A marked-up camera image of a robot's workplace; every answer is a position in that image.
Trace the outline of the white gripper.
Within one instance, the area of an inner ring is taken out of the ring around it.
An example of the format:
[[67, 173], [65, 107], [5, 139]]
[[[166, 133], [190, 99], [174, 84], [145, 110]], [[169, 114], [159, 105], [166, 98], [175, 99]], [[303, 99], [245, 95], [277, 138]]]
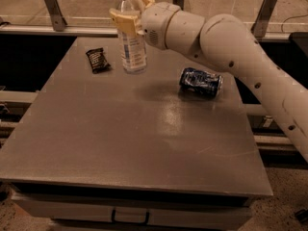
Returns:
[[147, 44], [165, 50], [168, 24], [181, 8], [168, 2], [155, 3], [155, 0], [132, 2], [137, 11], [109, 9], [111, 20], [117, 29], [131, 37], [144, 35]]

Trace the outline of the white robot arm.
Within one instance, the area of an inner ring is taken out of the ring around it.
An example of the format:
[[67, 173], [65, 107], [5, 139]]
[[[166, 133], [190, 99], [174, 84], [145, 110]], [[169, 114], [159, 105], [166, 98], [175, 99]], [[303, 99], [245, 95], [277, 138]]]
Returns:
[[133, 11], [110, 10], [119, 30], [238, 78], [308, 161], [308, 89], [268, 57], [237, 17], [223, 13], [205, 19], [168, 2], [133, 2]]

